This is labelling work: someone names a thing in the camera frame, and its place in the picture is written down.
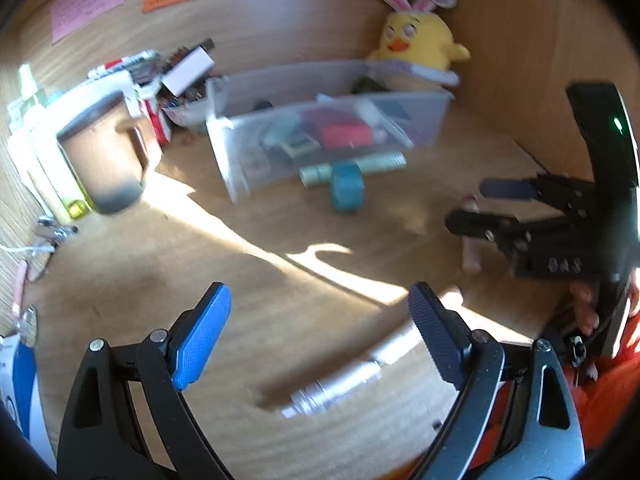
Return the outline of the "person's hand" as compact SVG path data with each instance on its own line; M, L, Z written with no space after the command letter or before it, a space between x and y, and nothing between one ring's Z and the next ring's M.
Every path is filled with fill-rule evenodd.
M628 318L633 318L639 312L638 278L639 270L636 269L632 272L632 280L629 287L630 309ZM573 296L575 322L578 330L586 336L591 336L600 325L599 315L591 307L591 286L584 282L573 282L570 284L570 293Z

